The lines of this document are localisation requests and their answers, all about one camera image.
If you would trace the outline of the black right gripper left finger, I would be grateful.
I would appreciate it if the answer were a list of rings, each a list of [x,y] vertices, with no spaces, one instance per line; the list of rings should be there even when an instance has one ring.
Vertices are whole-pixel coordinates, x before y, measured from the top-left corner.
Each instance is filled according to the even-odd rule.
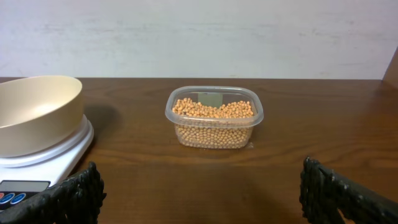
[[[1,212],[2,224],[97,224],[106,198],[94,162],[60,183]]]

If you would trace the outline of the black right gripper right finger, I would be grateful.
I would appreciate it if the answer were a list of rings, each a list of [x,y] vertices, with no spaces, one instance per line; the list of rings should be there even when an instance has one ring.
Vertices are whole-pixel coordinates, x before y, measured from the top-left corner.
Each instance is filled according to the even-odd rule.
[[[300,173],[303,217],[309,223],[397,224],[397,203],[306,157]]]

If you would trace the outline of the pile of soybeans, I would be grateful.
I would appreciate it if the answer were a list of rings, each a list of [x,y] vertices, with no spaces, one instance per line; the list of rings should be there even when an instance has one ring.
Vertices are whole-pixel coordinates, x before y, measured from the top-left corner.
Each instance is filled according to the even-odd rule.
[[[219,107],[178,99],[172,113],[178,140],[184,146],[204,149],[238,149],[251,137],[254,111],[249,101],[235,101]]]

